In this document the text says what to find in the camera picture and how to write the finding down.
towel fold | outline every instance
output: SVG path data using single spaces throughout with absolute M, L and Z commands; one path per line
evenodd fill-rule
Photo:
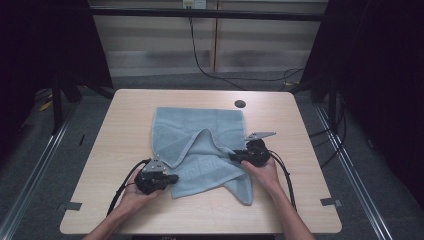
M 237 110 L 157 108 L 153 151 L 179 180 L 173 198 L 225 186 L 243 204 L 252 204 L 252 186 L 231 149 L 245 148 L 243 114 Z

wooden table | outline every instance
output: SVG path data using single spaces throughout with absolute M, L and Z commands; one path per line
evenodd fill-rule
M 290 172 L 298 212 L 314 233 L 336 233 L 341 223 L 334 206 L 320 199 L 330 193 L 293 95 L 278 92 L 119 90 L 105 117 L 60 229 L 65 234 L 86 234 L 105 217 L 109 204 L 131 168 L 152 157 L 151 128 L 157 107 L 239 109 L 246 132 L 275 131 L 265 139 Z M 284 174 L 281 185 L 288 193 Z M 243 206 L 224 187 L 176 200 L 169 188 L 119 230 L 123 234 L 254 234 L 282 233 L 270 197 L 252 179 L 253 204 Z

metal track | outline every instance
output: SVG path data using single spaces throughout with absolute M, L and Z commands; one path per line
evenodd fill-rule
M 72 105 L 70 113 L 65 122 L 62 124 L 56 134 L 51 136 L 46 148 L 43 151 L 43 154 L 39 158 L 37 165 L 32 171 L 31 176 L 25 183 L 25 186 L 23 187 L 12 208 L 7 213 L 0 227 L 1 240 L 12 239 L 13 235 L 15 234 L 15 231 L 30 204 L 38 185 L 43 179 L 47 167 L 49 166 L 54 153 L 59 146 L 59 143 L 62 141 L 63 135 L 65 134 L 68 123 L 75 112 L 76 106 L 77 104 Z
M 324 128 L 329 129 L 330 126 L 328 124 L 328 116 L 324 108 L 322 106 L 317 106 L 316 110 Z M 361 178 L 358 175 L 358 172 L 355 169 L 355 166 L 353 165 L 349 155 L 346 152 L 346 149 L 343 147 L 343 145 L 341 145 L 342 142 L 339 136 L 334 134 L 332 131 L 328 131 L 328 137 L 330 138 L 331 143 L 336 151 L 339 146 L 341 146 L 340 151 L 338 153 L 340 163 L 342 164 L 346 175 L 349 178 L 349 181 L 352 184 L 352 187 L 355 190 L 356 195 L 358 196 L 358 199 L 361 202 L 362 207 L 364 208 L 372 227 L 374 228 L 375 233 L 377 234 L 378 239 L 392 240 L 393 237 L 390 234 L 390 231 L 384 221 L 384 218 L 380 214 L 380 211 L 378 210 L 376 204 L 374 203 L 367 189 L 365 188 Z

person's right hand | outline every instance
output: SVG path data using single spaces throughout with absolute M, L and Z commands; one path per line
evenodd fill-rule
M 277 166 L 271 157 L 262 167 L 255 167 L 250 162 L 243 160 L 241 165 L 258 179 L 259 183 L 270 192 L 276 187 L 281 187 L 277 174 Z

folded towel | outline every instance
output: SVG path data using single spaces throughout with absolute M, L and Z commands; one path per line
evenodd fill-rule
M 244 149 L 243 114 L 237 110 L 156 109 L 152 130 L 155 155 L 179 180 L 173 198 L 225 186 L 243 204 L 252 204 L 249 175 L 229 159 L 231 149 Z

